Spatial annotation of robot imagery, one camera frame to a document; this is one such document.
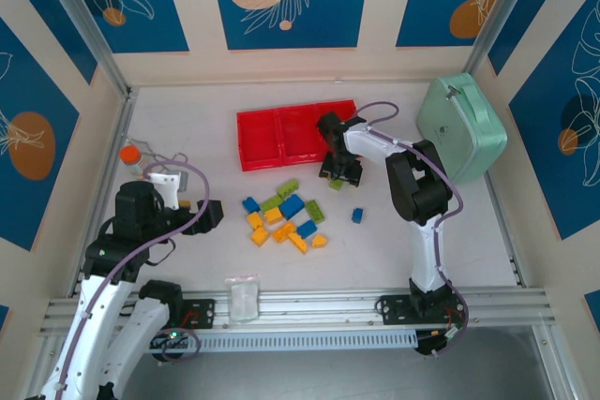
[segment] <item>green handbag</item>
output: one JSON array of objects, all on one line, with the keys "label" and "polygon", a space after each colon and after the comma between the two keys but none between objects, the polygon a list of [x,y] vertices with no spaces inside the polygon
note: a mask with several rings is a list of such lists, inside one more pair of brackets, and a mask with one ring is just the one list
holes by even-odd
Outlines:
[{"label": "green handbag", "polygon": [[416,123],[457,184],[481,177],[506,147],[502,122],[469,74],[434,80]]}]

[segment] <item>small plastic packet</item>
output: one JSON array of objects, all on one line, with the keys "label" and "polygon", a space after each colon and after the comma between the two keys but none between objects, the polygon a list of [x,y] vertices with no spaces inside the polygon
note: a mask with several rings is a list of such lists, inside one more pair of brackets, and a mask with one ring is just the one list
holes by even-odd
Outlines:
[{"label": "small plastic packet", "polygon": [[243,275],[225,279],[229,320],[244,323],[259,316],[259,276]]}]

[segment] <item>red tray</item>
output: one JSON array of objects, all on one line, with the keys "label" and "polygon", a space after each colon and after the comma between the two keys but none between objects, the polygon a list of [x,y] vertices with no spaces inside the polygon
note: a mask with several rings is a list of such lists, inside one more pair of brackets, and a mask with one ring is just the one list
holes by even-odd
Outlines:
[{"label": "red tray", "polygon": [[353,100],[312,103],[237,113],[237,142],[242,170],[322,162],[327,144],[317,121],[327,112],[341,120],[356,111]]}]

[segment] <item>white robotic arm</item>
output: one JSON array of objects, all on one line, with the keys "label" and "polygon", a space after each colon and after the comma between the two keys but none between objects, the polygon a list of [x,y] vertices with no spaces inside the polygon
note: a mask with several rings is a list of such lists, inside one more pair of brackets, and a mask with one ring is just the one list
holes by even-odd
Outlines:
[{"label": "white robotic arm", "polygon": [[[180,208],[179,174],[151,173],[149,178],[154,185],[137,181],[121,186],[115,199],[115,217],[104,224],[98,238],[87,247],[81,294],[67,341],[41,394],[30,400],[120,399],[153,337],[165,326],[180,324],[184,313],[181,287],[151,280],[142,287],[127,324],[115,336],[119,313],[140,268],[149,262],[147,249],[135,257],[132,252],[184,224],[190,224],[184,234],[206,233],[223,217],[218,200],[206,200],[203,213],[192,214],[189,207]],[[110,224],[112,234],[107,234]],[[130,258],[127,264],[121,262],[126,257]],[[119,263],[123,267],[117,270]],[[100,290],[112,272],[116,274],[111,283]]]},{"label": "white robotic arm", "polygon": [[[346,149],[351,154],[360,155],[379,166],[386,166],[386,159],[391,154],[402,153],[404,150],[398,147],[399,143],[406,146],[411,142],[390,138],[384,140],[369,132],[370,127],[365,123],[351,126],[344,132]],[[436,221],[441,215],[434,215],[425,225],[419,225],[412,221],[412,274],[411,280],[423,292],[434,291],[441,288],[445,282],[440,276],[436,263],[435,247],[433,241],[433,229]],[[440,245],[442,245],[442,226],[438,228]],[[443,249],[440,248],[440,257],[443,258]]]}]

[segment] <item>white table surface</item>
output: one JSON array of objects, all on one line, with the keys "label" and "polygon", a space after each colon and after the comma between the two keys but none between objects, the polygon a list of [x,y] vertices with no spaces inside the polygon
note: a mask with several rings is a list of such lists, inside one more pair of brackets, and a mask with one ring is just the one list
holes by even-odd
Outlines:
[{"label": "white table surface", "polygon": [[[418,141],[414,124],[427,90],[423,83],[400,82],[296,82],[228,84],[142,88],[129,127],[129,136],[149,141],[155,152],[188,155],[210,182],[211,198],[221,200],[225,217],[205,235],[177,236],[177,250],[158,267],[144,266],[138,284],[162,279],[184,290],[223,290],[227,276],[258,274],[262,289],[369,289],[408,287],[413,254],[409,225],[396,213],[390,200],[385,168],[363,161],[358,188],[341,191],[318,177],[320,164],[242,172],[237,152],[238,111],[292,104],[353,98],[357,106],[390,100],[400,115],[380,129],[404,140]],[[362,114],[376,118],[388,113],[376,107]],[[261,202],[275,189],[297,178],[297,194],[316,199],[326,217],[319,232],[329,239],[327,247],[300,253],[287,241],[272,238],[262,247],[249,239],[250,228],[242,200],[252,196]],[[113,215],[114,195],[131,180],[119,165],[112,187],[107,217]],[[195,202],[203,197],[202,182],[189,175],[188,190],[181,199]],[[514,286],[515,277],[504,247],[488,189],[483,179],[459,187],[465,199],[461,215],[445,224],[446,267],[457,286]],[[364,208],[363,222],[351,221],[354,208]],[[453,200],[451,208],[456,207]],[[308,220],[306,211],[292,221]],[[170,249],[158,245],[151,259]]]}]

